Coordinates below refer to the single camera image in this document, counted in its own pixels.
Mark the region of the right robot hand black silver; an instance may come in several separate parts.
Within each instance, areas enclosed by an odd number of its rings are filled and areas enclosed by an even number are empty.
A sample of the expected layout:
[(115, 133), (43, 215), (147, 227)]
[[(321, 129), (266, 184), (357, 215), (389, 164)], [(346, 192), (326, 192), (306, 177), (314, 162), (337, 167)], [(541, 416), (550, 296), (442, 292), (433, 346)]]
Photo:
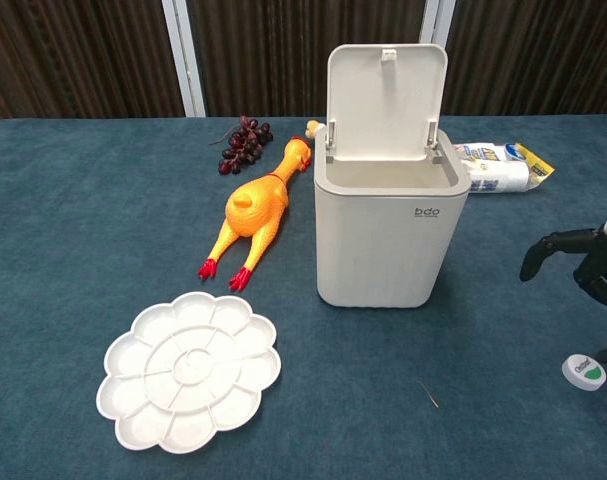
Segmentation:
[(519, 279), (527, 282), (543, 262), (557, 252), (584, 254), (574, 270), (577, 285), (590, 297), (607, 306), (607, 220), (599, 228), (553, 232), (531, 246), (521, 265)]

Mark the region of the small white green-label container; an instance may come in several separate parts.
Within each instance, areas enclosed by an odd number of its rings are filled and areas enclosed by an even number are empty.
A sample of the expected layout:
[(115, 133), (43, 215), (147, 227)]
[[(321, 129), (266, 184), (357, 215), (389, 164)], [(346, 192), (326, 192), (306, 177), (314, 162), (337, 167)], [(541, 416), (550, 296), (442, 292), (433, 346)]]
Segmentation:
[(602, 365), (585, 354), (570, 355), (562, 363), (561, 371), (569, 383), (584, 391), (596, 391), (607, 380)]

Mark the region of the beige lidded trash bin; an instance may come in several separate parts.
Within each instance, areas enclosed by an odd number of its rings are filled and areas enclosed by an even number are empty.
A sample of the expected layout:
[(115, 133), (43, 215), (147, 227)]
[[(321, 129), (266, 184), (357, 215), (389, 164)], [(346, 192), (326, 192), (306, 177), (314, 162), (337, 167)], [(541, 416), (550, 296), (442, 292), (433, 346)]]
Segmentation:
[(415, 308), (431, 295), (471, 188), (439, 126), (447, 64), (436, 44), (345, 44), (328, 58), (313, 166), (330, 305)]

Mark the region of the white blue yellow snack bag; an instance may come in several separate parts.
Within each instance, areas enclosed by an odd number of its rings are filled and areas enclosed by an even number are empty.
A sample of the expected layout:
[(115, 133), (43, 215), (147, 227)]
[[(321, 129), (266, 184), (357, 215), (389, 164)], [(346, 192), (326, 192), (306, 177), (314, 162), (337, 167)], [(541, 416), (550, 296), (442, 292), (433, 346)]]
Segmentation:
[(533, 190), (555, 169), (521, 143), (454, 145), (471, 178), (472, 193), (522, 193)]

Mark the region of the dark brown slatted partition panel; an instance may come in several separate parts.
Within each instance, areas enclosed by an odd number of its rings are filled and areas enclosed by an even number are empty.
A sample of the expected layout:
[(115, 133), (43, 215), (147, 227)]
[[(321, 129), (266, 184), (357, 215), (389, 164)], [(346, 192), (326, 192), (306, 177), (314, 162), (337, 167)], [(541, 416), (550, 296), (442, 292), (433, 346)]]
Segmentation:
[(445, 115), (607, 114), (607, 0), (455, 0)]
[(416, 43), (426, 0), (186, 0), (210, 116), (322, 116), (343, 44)]
[(162, 0), (0, 0), (0, 119), (184, 113)]

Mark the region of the thin wooden toothpick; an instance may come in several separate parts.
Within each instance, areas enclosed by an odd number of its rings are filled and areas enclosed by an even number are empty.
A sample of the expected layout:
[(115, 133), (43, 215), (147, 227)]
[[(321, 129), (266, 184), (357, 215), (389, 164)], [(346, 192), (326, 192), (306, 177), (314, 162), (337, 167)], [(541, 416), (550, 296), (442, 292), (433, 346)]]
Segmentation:
[(439, 409), (440, 408), (439, 403), (437, 402), (437, 400), (433, 396), (433, 394), (430, 392), (430, 390), (427, 388), (427, 386), (419, 380), (417, 380), (416, 382), (421, 387), (421, 389), (424, 391), (424, 393), (427, 395), (428, 399), (430, 400), (430, 402), (434, 406), (434, 408)]

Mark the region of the yellow rubber chicken toy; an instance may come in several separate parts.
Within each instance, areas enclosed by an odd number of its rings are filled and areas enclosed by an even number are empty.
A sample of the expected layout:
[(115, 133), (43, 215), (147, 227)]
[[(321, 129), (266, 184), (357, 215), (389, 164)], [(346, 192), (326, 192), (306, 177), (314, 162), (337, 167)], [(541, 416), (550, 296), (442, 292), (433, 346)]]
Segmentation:
[(218, 237), (200, 266), (197, 276), (206, 280), (216, 275), (225, 251), (239, 238), (251, 240), (248, 256), (229, 281), (232, 291), (243, 290), (279, 231), (282, 216), (289, 205), (288, 181), (297, 171), (312, 163), (312, 150), (300, 137), (291, 138), (283, 159), (272, 172), (247, 182), (232, 192), (225, 205), (225, 217)]

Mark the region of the dark purple grape bunch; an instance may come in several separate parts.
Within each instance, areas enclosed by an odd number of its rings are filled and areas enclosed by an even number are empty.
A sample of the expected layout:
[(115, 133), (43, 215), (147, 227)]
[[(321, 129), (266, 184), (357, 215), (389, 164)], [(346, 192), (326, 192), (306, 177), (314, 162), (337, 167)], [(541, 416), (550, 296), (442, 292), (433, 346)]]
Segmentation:
[(230, 127), (212, 145), (226, 143), (218, 163), (220, 175), (239, 174), (262, 157), (264, 147), (274, 139), (271, 124), (257, 118), (240, 116), (236, 125)]

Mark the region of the white flower-shaped paint palette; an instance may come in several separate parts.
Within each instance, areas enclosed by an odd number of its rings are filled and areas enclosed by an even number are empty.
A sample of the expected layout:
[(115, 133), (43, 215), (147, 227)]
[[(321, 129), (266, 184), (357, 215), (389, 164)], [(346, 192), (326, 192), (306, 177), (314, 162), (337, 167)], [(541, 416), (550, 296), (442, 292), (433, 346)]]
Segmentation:
[(129, 450), (194, 452), (256, 414), (281, 371), (276, 339), (238, 296), (188, 292), (152, 305), (107, 349), (96, 408)]

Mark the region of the blue felt table cover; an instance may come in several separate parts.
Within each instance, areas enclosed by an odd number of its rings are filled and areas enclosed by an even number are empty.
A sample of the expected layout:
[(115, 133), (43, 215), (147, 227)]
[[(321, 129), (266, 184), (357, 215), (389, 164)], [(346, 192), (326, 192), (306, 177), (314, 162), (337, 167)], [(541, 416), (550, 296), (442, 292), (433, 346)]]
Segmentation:
[(585, 392), (561, 372), (607, 347), (607, 308), (575, 285), (576, 256), (518, 277), (542, 236), (607, 219), (607, 115), (441, 120), (453, 142), (518, 141), (555, 171), (468, 198), (418, 309), (319, 298), (313, 175), (298, 174), (243, 293), (282, 360), (257, 414), (186, 455), (118, 443), (95, 405), (105, 352), (150, 305), (227, 293), (246, 243), (214, 279), (196, 272), (229, 194), (305, 122), (271, 125), (262, 159), (222, 176), (227, 118), (0, 121), (0, 480), (607, 480), (607, 380)]

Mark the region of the white partition post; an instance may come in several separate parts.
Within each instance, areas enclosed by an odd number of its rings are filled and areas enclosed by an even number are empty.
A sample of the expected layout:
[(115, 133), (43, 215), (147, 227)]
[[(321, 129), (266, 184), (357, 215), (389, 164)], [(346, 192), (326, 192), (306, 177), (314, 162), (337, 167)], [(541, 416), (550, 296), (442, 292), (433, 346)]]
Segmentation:
[(207, 116), (186, 0), (161, 0), (186, 117)]
[(438, 45), (446, 49), (457, 0), (425, 0), (420, 44)]

